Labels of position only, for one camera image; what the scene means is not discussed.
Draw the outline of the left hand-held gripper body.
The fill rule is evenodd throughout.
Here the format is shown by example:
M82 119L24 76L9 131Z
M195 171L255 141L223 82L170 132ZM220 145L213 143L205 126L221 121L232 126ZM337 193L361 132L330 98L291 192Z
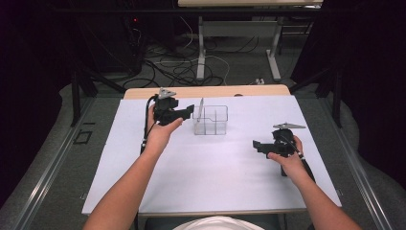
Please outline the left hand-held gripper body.
M153 99L153 119L160 126L166 126L175 120L174 108L178 106L178 101L174 98L175 95L175 92L161 87Z

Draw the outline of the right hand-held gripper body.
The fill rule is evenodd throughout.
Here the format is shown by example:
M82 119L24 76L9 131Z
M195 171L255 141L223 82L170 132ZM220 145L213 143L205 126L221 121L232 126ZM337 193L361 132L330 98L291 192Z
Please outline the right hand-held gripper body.
M305 128L305 126L283 123L274 125L275 130L272 132L274 144L277 147L276 154L283 157L288 157L294 152L299 152L294 140L292 128Z

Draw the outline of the clear plastic divided box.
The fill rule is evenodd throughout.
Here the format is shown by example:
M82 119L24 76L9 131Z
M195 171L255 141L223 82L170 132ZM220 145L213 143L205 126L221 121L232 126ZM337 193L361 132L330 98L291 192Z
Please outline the clear plastic divided box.
M204 105L200 123L197 122L199 106L192 114L195 135L225 135L228 124L226 105Z

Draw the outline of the person's right hand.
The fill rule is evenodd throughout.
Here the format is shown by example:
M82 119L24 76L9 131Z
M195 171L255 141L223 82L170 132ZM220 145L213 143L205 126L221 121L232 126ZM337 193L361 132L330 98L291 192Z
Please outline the person's right hand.
M274 152L269 152L267 157L279 163L292 182L295 185L298 185L300 182L304 182L306 179L308 179L309 176L301 159L303 156L302 141L296 135L294 135L293 138L296 142L297 151L295 151L291 156L283 157Z

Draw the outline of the person's left hand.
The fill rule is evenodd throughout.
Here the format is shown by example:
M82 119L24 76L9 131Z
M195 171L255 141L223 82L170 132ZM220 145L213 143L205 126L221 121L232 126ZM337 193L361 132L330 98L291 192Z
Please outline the person's left hand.
M148 109L147 143L144 153L161 154L169 142L171 134L178 129L183 119L178 118L166 126L156 125L153 119L154 106Z

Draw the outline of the white table cover sheet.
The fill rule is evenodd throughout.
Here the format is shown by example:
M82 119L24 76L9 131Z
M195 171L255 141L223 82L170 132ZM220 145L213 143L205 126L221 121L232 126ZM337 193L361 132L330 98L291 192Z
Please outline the white table cover sheet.
M232 212L299 211L298 189L282 176L278 163L253 148L269 143L278 124L296 125L304 157L316 183L333 201L339 199L304 115L292 96L243 96L182 99L190 104L225 105L223 135L196 135L187 120L170 137L139 208L141 215L215 215Z

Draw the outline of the black metal stand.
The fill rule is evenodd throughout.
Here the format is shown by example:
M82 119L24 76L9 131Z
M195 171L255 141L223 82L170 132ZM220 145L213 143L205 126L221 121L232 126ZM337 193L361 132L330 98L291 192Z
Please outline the black metal stand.
M87 97L94 98L99 91L93 80L100 81L104 85L116 90L119 93L124 93L125 89L117 83L104 77L102 74L92 70L91 68L79 63L75 64L71 72L71 89L72 89L72 106L73 120L71 126L74 127L81 117L80 93L83 92Z
M308 86L315 81L319 82L316 88L317 98L326 98L328 93L333 94L332 97L332 109L331 117L338 127L342 127L341 124L341 96L342 96L342 79L343 79L343 68L340 65L330 64L329 67L323 68L318 73L307 78L306 80L295 83L293 86L289 87L290 93L295 93L299 89Z

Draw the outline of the black computer tower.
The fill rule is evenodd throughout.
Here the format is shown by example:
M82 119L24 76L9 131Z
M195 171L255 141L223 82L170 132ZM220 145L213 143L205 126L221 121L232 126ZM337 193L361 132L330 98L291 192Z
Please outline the black computer tower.
M145 37L140 28L139 20L134 16L123 16L124 33L131 52L130 73L138 75L142 70Z

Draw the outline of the person's white shirt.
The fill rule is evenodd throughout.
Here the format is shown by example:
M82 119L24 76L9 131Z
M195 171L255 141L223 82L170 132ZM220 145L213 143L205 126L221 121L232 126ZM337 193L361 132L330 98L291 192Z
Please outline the person's white shirt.
M200 218L180 224L172 230L264 230L245 220L224 216Z

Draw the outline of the aluminium floor rail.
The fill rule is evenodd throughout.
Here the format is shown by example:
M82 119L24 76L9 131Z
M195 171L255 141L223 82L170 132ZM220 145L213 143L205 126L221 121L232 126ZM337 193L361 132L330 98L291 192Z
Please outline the aluminium floor rail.
M332 108L330 107L328 99L320 99L320 104L327 116L327 119L331 123L341 146L344 148L344 158L349 165L352 177L361 196L363 197L364 203L369 210L377 230L393 230L392 225L388 221L377 199L376 193L372 188L366 171L359 161L354 149L350 145L350 141L346 137L344 130L341 127L338 127L332 118Z
M71 126L73 117L69 101L62 104L52 127L33 163L8 199L11 208L11 230L27 230L44 197L51 188L61 165L79 133L79 123L92 107L94 98L82 99L79 119Z

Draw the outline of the white metal frame desk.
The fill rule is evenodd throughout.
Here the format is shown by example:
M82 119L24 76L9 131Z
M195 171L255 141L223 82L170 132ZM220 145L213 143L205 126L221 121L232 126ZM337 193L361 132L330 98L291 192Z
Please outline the white metal frame desk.
M178 6L187 10L220 10L220 16L225 17L227 10L319 10L324 0L178 0ZM206 16L198 16L199 56L196 78L203 80L206 67L206 37L226 36L259 36L270 37L271 48L266 51L268 64L274 81L282 79L275 58L284 15L273 16L272 20L253 20L252 16L239 12L243 19L207 20Z

